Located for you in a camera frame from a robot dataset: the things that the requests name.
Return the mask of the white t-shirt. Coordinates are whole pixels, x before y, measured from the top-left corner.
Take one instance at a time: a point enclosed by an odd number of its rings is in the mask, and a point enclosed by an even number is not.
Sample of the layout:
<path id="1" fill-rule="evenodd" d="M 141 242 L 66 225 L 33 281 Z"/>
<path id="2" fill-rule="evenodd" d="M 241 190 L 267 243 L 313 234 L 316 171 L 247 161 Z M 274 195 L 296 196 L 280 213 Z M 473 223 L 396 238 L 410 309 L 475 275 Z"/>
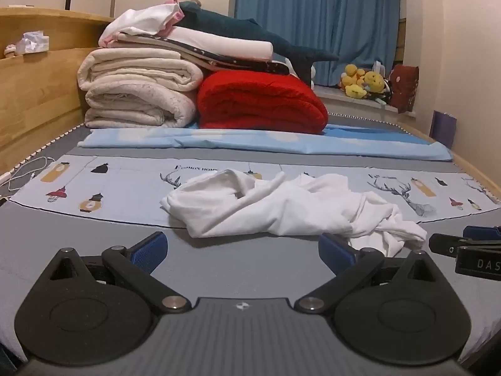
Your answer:
<path id="1" fill-rule="evenodd" d="M 427 236 L 398 206 L 374 192 L 353 192 L 338 174 L 288 179 L 281 171 L 262 180 L 233 169 L 211 171 L 171 191 L 161 206 L 191 238 L 327 233 L 354 249 L 371 247 L 394 257 L 405 243 L 423 243 Z"/>

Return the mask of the white folded clothes stack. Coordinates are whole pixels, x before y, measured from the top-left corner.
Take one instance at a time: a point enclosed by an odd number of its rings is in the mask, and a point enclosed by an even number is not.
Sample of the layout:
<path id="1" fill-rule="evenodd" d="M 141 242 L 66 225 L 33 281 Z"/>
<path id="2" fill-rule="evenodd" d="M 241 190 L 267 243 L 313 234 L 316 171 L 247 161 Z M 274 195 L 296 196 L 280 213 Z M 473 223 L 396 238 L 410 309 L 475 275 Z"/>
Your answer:
<path id="1" fill-rule="evenodd" d="M 114 19 L 99 37 L 99 47 L 118 43 L 151 45 L 197 56 L 207 63 L 230 68 L 289 75 L 289 64 L 273 60 L 273 43 L 223 37 L 181 27 L 184 13 L 178 0 L 140 10 L 128 9 Z"/>

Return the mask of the purple box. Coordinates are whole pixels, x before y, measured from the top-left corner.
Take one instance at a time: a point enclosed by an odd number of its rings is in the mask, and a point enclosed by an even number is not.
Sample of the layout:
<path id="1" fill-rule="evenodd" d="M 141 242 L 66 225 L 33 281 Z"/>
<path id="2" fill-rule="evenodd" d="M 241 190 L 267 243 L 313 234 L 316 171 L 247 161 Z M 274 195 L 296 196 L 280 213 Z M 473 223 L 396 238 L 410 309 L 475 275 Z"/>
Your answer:
<path id="1" fill-rule="evenodd" d="M 451 149 L 456 133 L 457 119 L 447 113 L 433 112 L 429 137 Z"/>

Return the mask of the printed grey bed sheet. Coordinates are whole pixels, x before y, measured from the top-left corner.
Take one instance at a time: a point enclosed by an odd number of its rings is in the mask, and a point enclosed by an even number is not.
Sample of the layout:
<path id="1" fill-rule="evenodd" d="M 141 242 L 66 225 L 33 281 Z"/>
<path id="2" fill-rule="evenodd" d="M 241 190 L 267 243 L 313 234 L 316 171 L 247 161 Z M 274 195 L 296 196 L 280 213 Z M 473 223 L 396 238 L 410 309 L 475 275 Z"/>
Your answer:
<path id="1" fill-rule="evenodd" d="M 297 300 L 333 274 L 318 256 L 316 237 L 266 233 L 233 238 L 190 238 L 161 208 L 180 183 L 212 169 L 238 169 L 270 180 L 302 173 L 343 175 L 355 192 L 372 191 L 399 206 L 429 233 L 462 234 L 494 227 L 500 204 L 453 162 L 346 155 L 306 155 L 230 149 L 81 149 L 74 132 L 49 145 L 21 170 L 20 191 L 1 208 L 1 343 L 23 360 L 14 318 L 54 254 L 64 247 L 98 255 L 130 246 L 152 232 L 167 235 L 167 258 L 155 277 L 190 300 L 199 297 Z M 46 159 L 62 173 L 52 182 Z"/>

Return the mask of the dark red bag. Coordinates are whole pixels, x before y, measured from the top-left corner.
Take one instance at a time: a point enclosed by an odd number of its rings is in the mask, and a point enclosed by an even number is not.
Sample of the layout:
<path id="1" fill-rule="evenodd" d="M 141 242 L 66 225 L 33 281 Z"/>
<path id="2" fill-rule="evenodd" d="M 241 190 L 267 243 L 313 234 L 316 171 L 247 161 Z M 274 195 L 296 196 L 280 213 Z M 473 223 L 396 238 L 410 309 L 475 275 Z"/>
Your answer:
<path id="1" fill-rule="evenodd" d="M 390 73 L 390 105 L 399 114 L 412 111 L 419 86 L 420 68 L 397 64 Z"/>

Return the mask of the light blue folded sheet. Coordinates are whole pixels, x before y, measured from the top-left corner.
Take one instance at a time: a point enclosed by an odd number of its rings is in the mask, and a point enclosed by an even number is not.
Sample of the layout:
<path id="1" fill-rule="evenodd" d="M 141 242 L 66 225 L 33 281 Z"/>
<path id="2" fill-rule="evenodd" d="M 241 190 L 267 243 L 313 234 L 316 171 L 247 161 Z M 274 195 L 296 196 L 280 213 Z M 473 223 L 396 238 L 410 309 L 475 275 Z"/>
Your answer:
<path id="1" fill-rule="evenodd" d="M 230 149 L 278 154 L 346 155 L 426 161 L 452 160 L 450 150 L 408 133 L 327 125 L 319 134 L 202 128 L 93 129 L 84 149 Z"/>

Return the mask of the yellow plush toys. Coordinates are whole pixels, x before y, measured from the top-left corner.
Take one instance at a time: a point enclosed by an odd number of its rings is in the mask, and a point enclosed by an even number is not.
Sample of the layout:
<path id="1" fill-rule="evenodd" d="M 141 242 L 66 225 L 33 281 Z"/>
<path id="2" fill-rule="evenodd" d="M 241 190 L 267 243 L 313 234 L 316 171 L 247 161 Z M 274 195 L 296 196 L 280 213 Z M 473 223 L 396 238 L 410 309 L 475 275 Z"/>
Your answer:
<path id="1" fill-rule="evenodd" d="M 378 72 L 348 64 L 340 76 L 339 88 L 349 98 L 384 99 L 390 94 L 386 79 Z"/>

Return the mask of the wooden headboard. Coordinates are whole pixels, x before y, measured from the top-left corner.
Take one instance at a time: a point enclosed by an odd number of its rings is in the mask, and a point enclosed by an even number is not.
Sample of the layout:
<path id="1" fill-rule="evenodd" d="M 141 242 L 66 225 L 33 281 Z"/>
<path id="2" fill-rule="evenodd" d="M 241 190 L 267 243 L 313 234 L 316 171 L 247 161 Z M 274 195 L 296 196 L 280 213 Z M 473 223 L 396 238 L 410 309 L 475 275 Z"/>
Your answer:
<path id="1" fill-rule="evenodd" d="M 1 58 L 1 172 L 81 125 L 87 110 L 76 72 L 112 19 L 51 8 L 2 8 L 1 48 L 27 31 L 49 36 L 49 51 Z"/>

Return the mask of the cream folded quilt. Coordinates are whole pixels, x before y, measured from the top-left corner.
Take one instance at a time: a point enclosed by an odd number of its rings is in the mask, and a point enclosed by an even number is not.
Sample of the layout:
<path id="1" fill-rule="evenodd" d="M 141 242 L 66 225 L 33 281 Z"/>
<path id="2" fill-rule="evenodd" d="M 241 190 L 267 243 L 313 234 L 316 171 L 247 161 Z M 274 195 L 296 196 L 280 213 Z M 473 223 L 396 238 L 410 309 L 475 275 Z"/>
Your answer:
<path id="1" fill-rule="evenodd" d="M 92 129 L 186 127 L 195 119 L 203 79 L 179 53 L 154 48 L 96 49 L 76 74 Z"/>

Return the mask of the red folded blanket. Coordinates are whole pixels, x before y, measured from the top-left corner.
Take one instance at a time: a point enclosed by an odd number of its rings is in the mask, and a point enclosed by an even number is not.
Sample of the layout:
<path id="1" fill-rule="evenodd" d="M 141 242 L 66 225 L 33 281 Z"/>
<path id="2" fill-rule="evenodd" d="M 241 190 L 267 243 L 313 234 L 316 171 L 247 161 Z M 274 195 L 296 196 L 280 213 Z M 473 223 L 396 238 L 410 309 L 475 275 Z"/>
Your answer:
<path id="1" fill-rule="evenodd" d="M 196 105 L 201 128 L 319 134 L 328 123 L 322 101 L 295 76 L 215 72 L 199 86 Z"/>

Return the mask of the blue curtain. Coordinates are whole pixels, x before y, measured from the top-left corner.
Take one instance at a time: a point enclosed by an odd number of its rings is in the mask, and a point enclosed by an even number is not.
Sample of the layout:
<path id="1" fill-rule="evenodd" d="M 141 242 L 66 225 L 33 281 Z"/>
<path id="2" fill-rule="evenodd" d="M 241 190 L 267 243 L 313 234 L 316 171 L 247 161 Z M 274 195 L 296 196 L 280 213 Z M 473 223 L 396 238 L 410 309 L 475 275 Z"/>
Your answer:
<path id="1" fill-rule="evenodd" d="M 393 67 L 400 0 L 236 0 L 235 15 L 295 45 L 338 55 L 315 65 L 320 86 L 336 85 L 348 64 Z"/>

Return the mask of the tissue pack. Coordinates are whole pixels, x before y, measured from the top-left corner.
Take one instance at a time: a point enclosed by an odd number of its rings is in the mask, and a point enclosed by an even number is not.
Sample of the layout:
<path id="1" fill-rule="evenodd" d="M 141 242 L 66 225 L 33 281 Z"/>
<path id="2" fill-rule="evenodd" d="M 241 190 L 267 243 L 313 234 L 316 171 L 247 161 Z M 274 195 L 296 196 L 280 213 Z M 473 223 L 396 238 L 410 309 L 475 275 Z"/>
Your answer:
<path id="1" fill-rule="evenodd" d="M 15 53 L 18 56 L 38 54 L 49 51 L 49 36 L 43 31 L 28 31 L 15 44 Z"/>

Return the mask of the dark teal shark plush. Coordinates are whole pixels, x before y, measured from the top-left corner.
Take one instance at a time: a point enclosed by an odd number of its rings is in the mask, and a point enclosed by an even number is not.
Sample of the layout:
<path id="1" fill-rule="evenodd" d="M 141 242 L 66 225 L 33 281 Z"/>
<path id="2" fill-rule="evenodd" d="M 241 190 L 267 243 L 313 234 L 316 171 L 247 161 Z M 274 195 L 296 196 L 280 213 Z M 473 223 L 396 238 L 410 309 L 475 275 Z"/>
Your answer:
<path id="1" fill-rule="evenodd" d="M 273 51 L 288 60 L 296 75 L 308 86 L 311 85 L 311 67 L 316 62 L 338 61 L 339 57 L 324 49 L 297 46 L 283 37 L 262 28 L 254 19 L 235 19 L 202 9 L 194 1 L 181 2 L 184 17 L 178 26 L 203 31 L 220 37 L 264 41 L 273 44 Z"/>

